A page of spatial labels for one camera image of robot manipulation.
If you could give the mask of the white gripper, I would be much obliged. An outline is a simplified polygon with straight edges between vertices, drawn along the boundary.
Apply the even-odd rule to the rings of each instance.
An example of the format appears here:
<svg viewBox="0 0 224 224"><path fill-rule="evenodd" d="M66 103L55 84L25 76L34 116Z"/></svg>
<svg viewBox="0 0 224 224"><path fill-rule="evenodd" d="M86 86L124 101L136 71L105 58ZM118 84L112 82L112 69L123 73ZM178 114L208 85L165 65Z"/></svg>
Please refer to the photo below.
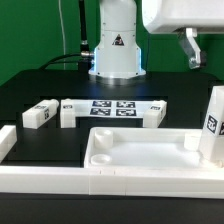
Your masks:
<svg viewBox="0 0 224 224"><path fill-rule="evenodd" d="M199 33L224 33L224 0L142 0L143 25L152 34L178 32L190 69L206 66L197 44Z"/></svg>

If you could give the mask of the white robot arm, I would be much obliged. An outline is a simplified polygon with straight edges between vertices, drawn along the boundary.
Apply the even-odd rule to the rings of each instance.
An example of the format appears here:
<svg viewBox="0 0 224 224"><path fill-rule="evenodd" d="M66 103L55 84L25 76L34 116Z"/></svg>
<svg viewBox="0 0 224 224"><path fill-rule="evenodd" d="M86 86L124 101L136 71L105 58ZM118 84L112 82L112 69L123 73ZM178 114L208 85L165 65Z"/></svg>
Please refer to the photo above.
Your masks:
<svg viewBox="0 0 224 224"><path fill-rule="evenodd" d="M129 80L142 77L141 49L136 43L135 0L99 0L101 33L94 49L93 78ZM189 67L202 66L199 33L224 33L224 0L142 0L143 26L150 34L180 35Z"/></svg>

